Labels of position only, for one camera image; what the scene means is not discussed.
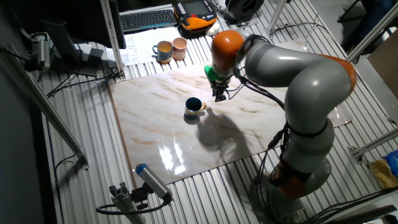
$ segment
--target robotic arm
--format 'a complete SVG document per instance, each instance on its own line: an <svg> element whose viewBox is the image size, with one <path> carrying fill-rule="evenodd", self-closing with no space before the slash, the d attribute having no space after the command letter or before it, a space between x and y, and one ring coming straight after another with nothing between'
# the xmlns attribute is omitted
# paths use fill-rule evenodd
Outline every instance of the robotic arm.
<svg viewBox="0 0 398 224"><path fill-rule="evenodd" d="M334 132L327 115L352 92L356 72L345 60L283 49L255 37L245 40L233 30L220 32L213 39L213 66L205 70L216 101L225 99L223 90L233 75L243 80L234 72L241 52L246 55L248 80L259 86L288 87L284 110L290 141L267 190L280 201L295 200L321 187L331 173L325 156Z"/></svg>

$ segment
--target blue mug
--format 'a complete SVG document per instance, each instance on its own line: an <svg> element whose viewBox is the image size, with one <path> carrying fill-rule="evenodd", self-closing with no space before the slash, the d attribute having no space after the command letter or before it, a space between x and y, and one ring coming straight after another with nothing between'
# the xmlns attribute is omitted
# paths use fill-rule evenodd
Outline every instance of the blue mug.
<svg viewBox="0 0 398 224"><path fill-rule="evenodd" d="M173 45L169 41L160 41L152 47L160 63L169 63L172 59Z"/></svg>

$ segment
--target handheld device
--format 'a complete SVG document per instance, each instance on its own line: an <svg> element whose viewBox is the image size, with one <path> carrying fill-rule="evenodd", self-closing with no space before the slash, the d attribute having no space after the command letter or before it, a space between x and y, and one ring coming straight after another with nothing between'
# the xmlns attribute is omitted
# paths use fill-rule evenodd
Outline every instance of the handheld device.
<svg viewBox="0 0 398 224"><path fill-rule="evenodd" d="M190 32L201 32L217 21L217 13L208 0L178 2L174 5L178 24Z"/></svg>

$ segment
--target yellow object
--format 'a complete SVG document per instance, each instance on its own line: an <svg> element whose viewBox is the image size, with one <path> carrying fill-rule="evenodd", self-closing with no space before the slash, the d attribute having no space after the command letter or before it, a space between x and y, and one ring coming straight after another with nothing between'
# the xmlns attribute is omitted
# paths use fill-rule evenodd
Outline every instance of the yellow object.
<svg viewBox="0 0 398 224"><path fill-rule="evenodd" d="M379 159L370 163L370 169L377 177L383 189L395 187L398 185L398 178L392 175L388 163L384 159Z"/></svg>

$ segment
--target paper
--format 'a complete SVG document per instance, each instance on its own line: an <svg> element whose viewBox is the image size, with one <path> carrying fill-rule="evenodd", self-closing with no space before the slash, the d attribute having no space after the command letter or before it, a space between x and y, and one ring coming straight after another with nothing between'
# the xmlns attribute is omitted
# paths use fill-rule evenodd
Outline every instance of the paper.
<svg viewBox="0 0 398 224"><path fill-rule="evenodd" d="M160 41L173 41L174 38L180 37L175 27L152 29L136 34L128 34L124 36L126 40L126 49L120 49L120 55L124 66L137 65L139 63L155 62L153 57L155 53L152 47ZM113 49L106 48L106 56L109 61L116 61Z"/></svg>

